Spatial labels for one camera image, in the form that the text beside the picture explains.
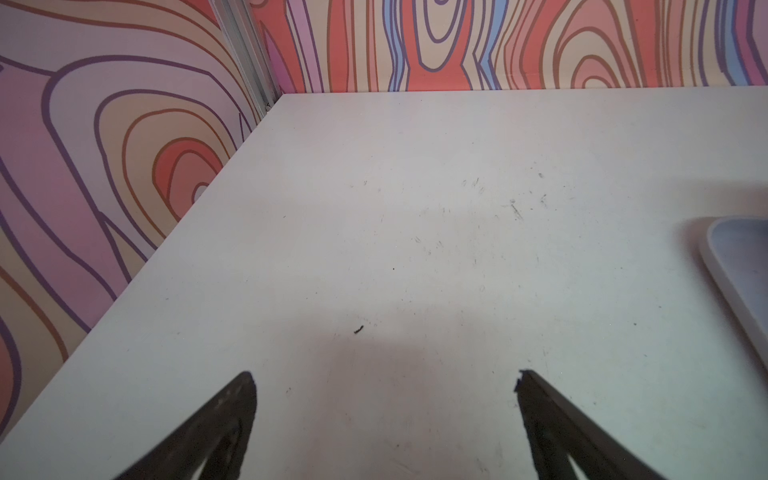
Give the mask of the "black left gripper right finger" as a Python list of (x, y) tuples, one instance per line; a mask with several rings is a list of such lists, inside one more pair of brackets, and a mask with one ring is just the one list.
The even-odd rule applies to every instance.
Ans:
[(515, 386), (531, 456), (540, 479), (659, 479), (597, 423), (533, 370)]

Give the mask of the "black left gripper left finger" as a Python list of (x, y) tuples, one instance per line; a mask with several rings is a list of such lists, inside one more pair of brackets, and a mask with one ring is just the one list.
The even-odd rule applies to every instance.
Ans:
[(258, 400), (253, 376), (243, 371), (120, 479), (237, 479)]

